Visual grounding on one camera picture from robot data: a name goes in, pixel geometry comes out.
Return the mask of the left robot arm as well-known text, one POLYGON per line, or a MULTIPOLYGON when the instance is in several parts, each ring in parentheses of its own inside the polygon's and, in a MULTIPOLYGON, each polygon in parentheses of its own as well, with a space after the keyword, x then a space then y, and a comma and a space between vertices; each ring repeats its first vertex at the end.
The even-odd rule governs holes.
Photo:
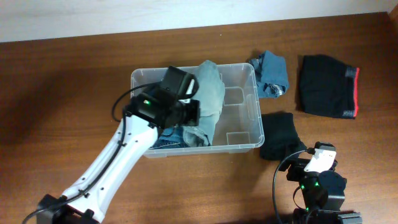
POLYGON ((36 211, 37 223, 101 223, 118 188, 140 157, 159 138, 159 130, 196 126, 200 103, 193 99, 199 83, 191 73, 169 67, 159 82, 139 86, 140 93, 122 110, 113 137, 84 174, 59 198, 46 195, 36 211))

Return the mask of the small blue denim garment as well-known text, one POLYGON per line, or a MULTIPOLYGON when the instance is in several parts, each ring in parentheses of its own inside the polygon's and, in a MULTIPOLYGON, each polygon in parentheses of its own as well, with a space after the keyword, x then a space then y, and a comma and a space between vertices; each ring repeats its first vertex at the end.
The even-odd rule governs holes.
POLYGON ((255 71, 259 98, 278 98, 289 89, 285 58, 266 50, 249 60, 255 71))

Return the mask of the light grey jeans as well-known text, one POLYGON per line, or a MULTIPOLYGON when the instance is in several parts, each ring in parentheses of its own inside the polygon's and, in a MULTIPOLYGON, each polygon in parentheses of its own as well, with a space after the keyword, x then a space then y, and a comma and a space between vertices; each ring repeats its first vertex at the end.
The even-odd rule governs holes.
POLYGON ((183 127, 183 140, 189 147, 211 146, 223 109, 225 86, 217 64, 210 60, 200 64, 194 75, 199 89, 192 99, 200 102, 200 118, 198 126, 183 127))

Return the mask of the black shorts with red band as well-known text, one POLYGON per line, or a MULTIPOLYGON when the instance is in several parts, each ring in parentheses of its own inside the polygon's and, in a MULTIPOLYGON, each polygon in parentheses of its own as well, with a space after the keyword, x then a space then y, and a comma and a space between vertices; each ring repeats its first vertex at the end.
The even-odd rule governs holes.
POLYGON ((355 119, 360 69, 327 55, 305 55, 299 97, 303 111, 329 118, 355 119))

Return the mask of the black cloth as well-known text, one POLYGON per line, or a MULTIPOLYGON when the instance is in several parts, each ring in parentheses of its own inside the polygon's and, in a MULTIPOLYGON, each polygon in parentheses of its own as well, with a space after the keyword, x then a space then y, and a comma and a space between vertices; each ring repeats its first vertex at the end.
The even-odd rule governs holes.
POLYGON ((306 150, 297 134, 292 113, 263 114, 262 125, 265 137, 259 152, 262 159, 282 161, 295 152, 306 150))

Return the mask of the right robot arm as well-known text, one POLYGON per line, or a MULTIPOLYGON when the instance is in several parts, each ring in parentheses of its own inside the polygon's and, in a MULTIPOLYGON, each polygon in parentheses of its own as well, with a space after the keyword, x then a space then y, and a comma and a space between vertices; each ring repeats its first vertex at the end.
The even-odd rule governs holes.
POLYGON ((275 173, 287 171, 287 180, 297 182, 295 193, 300 191, 305 206, 294 209, 290 220, 282 220, 277 208, 274 209, 279 223, 305 224, 361 224, 363 218, 359 212, 342 211, 345 201, 347 180, 335 172, 337 162, 334 161, 326 171, 307 172, 305 166, 308 159, 289 159, 282 161, 275 173))

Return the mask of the dark blue jeans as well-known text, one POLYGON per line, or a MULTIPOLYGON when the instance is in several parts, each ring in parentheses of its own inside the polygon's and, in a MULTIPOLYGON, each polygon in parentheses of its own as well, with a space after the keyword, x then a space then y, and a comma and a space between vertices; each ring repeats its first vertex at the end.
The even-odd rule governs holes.
POLYGON ((183 139, 183 128, 167 128, 159 136, 151 149, 175 149, 188 147, 183 139))

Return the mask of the clear plastic storage container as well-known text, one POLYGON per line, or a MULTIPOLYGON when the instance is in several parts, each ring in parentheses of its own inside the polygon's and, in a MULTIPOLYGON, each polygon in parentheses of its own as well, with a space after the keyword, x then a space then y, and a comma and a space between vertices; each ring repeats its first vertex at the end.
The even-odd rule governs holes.
POLYGON ((244 153, 264 143, 264 128, 252 65, 218 65, 225 96, 220 118, 215 126, 213 143, 207 147, 149 149, 147 158, 212 153, 244 153))

